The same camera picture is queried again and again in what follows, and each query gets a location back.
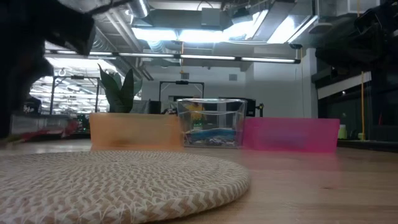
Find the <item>pink plastic container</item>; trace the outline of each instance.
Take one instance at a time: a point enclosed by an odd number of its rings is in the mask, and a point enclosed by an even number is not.
[[[340,121],[311,118],[249,118],[243,149],[258,151],[335,152]]]

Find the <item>orange plastic container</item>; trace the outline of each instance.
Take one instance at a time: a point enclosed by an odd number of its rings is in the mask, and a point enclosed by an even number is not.
[[[162,114],[90,114],[92,150],[182,151],[178,118]]]

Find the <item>round rope mat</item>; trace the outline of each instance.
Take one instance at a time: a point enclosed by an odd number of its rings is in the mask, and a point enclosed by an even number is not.
[[[109,151],[0,157],[0,220],[144,223],[219,207],[248,187],[245,168],[193,154]]]

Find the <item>transparent box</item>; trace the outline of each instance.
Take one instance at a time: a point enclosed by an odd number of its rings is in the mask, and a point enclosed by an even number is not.
[[[177,111],[185,146],[240,147],[246,100],[181,99]]]

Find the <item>table surface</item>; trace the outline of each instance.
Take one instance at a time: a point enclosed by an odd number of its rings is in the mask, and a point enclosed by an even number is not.
[[[0,156],[89,151],[90,140],[24,143]],[[339,148],[334,155],[188,148],[250,170],[237,201],[167,223],[398,223],[398,154]]]

